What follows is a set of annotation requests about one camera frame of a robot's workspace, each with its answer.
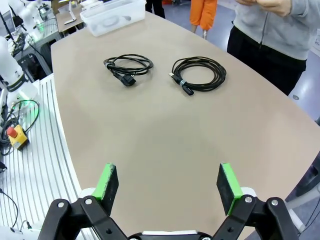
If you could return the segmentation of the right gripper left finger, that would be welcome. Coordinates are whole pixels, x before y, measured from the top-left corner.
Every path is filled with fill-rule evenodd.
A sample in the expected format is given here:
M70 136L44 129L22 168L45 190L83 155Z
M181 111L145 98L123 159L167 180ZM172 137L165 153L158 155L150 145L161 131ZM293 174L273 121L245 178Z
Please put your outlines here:
M62 198L51 203L38 239L75 240L82 229L91 228L100 240L126 240L111 218L118 187L116 166L107 163L93 193L73 203Z

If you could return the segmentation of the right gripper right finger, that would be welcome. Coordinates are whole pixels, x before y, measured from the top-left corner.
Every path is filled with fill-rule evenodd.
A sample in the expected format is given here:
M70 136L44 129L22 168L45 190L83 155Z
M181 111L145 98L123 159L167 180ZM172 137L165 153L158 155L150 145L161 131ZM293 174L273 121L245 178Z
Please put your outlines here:
M226 215L213 240L236 240L245 227L253 227L261 240L297 240L299 237L285 202L279 197L262 201L245 194L229 163L221 163L217 189Z

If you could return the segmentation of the person's left hand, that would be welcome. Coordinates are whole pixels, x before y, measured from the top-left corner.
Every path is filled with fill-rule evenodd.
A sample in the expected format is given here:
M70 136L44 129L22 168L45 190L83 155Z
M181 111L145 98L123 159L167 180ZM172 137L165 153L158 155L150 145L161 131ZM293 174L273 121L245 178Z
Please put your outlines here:
M280 17L289 15L292 9L291 0L257 0L256 2L263 10L274 13Z

